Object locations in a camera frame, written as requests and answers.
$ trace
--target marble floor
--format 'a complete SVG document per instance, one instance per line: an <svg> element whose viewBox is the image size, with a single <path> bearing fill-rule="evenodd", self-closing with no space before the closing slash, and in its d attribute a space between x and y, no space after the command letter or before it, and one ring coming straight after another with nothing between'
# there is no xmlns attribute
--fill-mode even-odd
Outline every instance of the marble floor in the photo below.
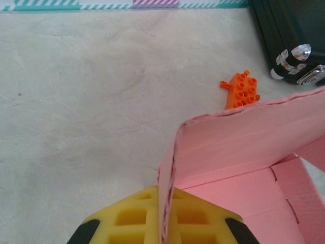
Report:
<svg viewBox="0 0 325 244"><path fill-rule="evenodd" d="M0 243L65 243L89 214L155 184L178 125L272 80L247 9L0 15ZM323 198L325 174L306 163Z"/></svg>

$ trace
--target black suitcase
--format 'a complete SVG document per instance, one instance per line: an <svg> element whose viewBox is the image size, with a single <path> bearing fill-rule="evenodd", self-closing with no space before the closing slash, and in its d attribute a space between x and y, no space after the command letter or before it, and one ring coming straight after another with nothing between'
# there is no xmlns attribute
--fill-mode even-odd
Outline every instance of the black suitcase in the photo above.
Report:
<svg viewBox="0 0 325 244"><path fill-rule="evenodd" d="M271 75L325 84L325 0L249 0Z"/></svg>

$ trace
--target pink cardboard box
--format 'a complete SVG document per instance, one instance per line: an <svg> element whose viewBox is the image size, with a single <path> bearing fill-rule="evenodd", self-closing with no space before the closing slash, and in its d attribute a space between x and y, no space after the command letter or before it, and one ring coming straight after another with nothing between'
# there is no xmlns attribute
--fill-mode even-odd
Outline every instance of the pink cardboard box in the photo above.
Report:
<svg viewBox="0 0 325 244"><path fill-rule="evenodd" d="M159 168L160 243L173 187L239 214L261 244L325 243L325 87L184 122Z"/></svg>

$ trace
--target striped tape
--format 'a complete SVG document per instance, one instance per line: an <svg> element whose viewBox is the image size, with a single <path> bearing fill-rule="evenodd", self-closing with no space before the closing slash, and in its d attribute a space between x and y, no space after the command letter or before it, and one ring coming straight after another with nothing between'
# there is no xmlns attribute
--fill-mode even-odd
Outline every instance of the striped tape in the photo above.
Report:
<svg viewBox="0 0 325 244"><path fill-rule="evenodd" d="M130 4L80 3L79 0L12 0L12 4L2 5L0 11L47 11L47 10L112 10L112 9L206 9L247 7L248 0L207 0L216 3L182 3L182 0L130 0Z"/></svg>

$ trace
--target suitcase latch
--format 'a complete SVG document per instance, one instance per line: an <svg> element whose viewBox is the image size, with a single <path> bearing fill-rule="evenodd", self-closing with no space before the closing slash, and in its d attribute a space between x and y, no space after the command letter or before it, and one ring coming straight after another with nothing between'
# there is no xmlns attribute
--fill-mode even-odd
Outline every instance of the suitcase latch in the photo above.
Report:
<svg viewBox="0 0 325 244"><path fill-rule="evenodd" d="M299 85L314 85L325 78L325 65L317 65L312 71L300 78Z"/></svg>

